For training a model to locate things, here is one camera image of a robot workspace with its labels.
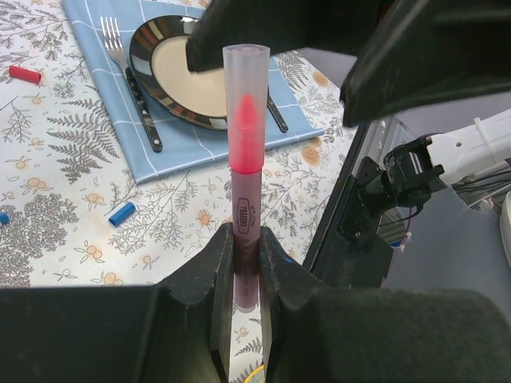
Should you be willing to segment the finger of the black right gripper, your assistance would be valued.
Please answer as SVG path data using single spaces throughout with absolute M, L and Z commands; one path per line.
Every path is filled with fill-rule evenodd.
M 396 1 L 343 82 L 343 123 L 509 90 L 508 1 Z
M 357 55 L 392 1 L 215 0 L 186 44 L 188 70 L 221 68 L 223 48 L 263 45 L 272 55 L 312 48 Z

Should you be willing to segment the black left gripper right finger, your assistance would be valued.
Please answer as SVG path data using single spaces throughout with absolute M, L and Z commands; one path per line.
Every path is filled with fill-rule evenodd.
M 469 290 L 337 289 L 259 240 L 268 382 L 507 382 L 510 327 Z

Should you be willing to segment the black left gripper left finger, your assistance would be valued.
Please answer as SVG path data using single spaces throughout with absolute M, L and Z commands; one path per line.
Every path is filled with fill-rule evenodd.
M 151 286 L 4 289 L 4 382 L 225 382 L 232 225 Z

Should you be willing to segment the blue pen cap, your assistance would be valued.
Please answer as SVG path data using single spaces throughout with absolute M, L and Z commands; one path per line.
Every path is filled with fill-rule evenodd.
M 136 211 L 136 206 L 132 202 L 125 203 L 122 207 L 117 209 L 110 217 L 109 222 L 114 227 L 119 227 L 127 219 L 129 219 Z

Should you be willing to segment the red pen cap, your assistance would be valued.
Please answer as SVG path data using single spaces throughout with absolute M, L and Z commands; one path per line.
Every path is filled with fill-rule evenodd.
M 35 85 L 38 85 L 42 80 L 42 75 L 38 71 L 24 69 L 16 65 L 11 65 L 9 67 L 9 75 L 14 79 L 26 81 Z

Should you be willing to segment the pink marker pen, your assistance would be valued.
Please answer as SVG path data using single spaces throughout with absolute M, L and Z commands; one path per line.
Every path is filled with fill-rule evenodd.
M 262 172 L 232 172 L 234 303 L 252 312 L 259 296 L 259 238 Z

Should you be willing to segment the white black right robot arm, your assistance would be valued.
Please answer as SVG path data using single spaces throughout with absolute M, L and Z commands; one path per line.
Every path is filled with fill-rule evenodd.
M 213 1 L 188 41 L 188 67 L 217 69 L 223 48 L 241 43 L 355 56 L 340 92 L 347 127 L 510 89 L 507 1 Z M 393 207 L 421 207 L 507 160 L 509 136 L 475 126 L 399 146 L 358 182 L 343 216 L 353 227 Z

